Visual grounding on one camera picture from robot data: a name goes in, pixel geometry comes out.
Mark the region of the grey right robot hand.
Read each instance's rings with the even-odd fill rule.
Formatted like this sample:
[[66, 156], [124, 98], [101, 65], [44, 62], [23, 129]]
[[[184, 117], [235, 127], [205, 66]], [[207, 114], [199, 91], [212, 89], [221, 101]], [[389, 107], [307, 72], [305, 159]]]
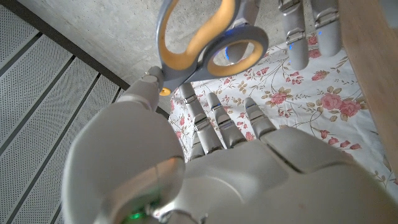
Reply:
[[[311, 0], [319, 51], [322, 56], [336, 55], [342, 46], [340, 14], [337, 0]], [[243, 1], [231, 28], [253, 25], [259, 12], [259, 1]], [[305, 16], [301, 0], [279, 0], [279, 11], [285, 31], [290, 64], [295, 70], [308, 65], [309, 52]]]

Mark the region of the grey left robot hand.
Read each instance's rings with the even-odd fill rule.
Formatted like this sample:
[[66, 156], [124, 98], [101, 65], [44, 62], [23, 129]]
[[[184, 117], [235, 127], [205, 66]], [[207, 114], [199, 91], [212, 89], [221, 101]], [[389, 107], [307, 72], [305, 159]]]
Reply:
[[215, 95], [215, 130], [190, 84], [189, 161], [155, 112], [164, 74], [152, 67], [102, 109], [71, 145], [62, 184], [65, 223], [392, 223], [396, 202], [347, 153], [245, 109], [247, 141]]

